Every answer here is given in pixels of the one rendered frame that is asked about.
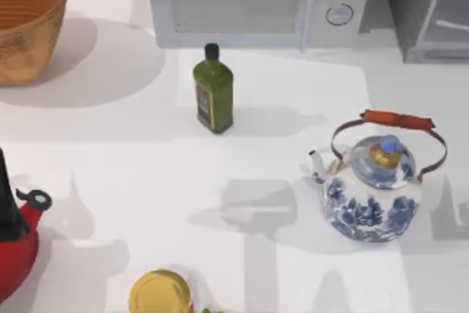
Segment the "green bottle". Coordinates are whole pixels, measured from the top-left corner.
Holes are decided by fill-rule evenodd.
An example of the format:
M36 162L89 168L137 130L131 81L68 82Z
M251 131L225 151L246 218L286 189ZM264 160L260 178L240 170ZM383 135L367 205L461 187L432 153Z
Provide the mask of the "green bottle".
M204 60L193 68L197 117L212 133L221 134L233 123L234 75L220 61L217 43L204 47Z

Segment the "microwave oven knob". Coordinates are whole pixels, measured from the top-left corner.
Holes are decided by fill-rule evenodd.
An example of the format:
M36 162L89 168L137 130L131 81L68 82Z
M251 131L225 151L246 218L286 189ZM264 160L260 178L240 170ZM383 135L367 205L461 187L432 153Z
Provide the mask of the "microwave oven knob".
M325 19L331 26L344 26L352 20L353 16L354 11L348 4L331 7L325 13Z

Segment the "woven brown basket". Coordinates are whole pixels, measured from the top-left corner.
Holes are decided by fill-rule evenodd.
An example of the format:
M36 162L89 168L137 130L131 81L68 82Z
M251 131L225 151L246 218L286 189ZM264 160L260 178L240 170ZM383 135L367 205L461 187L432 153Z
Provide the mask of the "woven brown basket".
M0 85L23 85L47 70L67 0L0 0Z

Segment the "pale microwave oven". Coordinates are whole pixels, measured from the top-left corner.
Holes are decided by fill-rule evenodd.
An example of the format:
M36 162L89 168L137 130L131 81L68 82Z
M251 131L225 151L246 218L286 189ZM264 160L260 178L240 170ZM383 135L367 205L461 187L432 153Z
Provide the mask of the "pale microwave oven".
M149 0L156 41L163 48L343 48L358 35L367 0ZM354 11L344 26L325 13Z

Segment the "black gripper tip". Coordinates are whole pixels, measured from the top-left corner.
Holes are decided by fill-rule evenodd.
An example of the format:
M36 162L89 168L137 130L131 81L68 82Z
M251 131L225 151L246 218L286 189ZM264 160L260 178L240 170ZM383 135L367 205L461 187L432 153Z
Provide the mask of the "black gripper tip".
M0 243L17 242L29 230L29 225L13 198L4 153L0 148Z

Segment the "blue and white kettle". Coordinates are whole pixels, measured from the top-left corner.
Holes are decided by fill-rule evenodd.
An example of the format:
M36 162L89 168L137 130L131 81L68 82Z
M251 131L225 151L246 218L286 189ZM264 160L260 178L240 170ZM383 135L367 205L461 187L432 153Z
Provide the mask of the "blue and white kettle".
M343 236L364 243L391 242L407 231L422 200L424 175L447 158L418 169L411 151L393 134L367 136L344 152L330 149L329 165L319 151L309 153L322 213Z

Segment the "jar with gold lid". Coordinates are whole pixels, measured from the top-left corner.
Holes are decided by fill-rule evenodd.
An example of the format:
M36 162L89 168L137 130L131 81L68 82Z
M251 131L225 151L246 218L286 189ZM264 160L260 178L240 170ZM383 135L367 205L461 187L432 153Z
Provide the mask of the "jar with gold lid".
M129 313L194 313L186 280L172 270L154 270L141 276L129 294Z

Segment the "red kettle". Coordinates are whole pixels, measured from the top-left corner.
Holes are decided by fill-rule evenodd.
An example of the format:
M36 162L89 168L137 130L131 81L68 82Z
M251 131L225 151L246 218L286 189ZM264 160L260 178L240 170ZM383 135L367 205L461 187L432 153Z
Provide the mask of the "red kettle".
M0 304L29 276L39 249L37 226L53 204L49 194L40 189L15 192L24 203L20 207L13 205L15 217L11 225L0 225Z

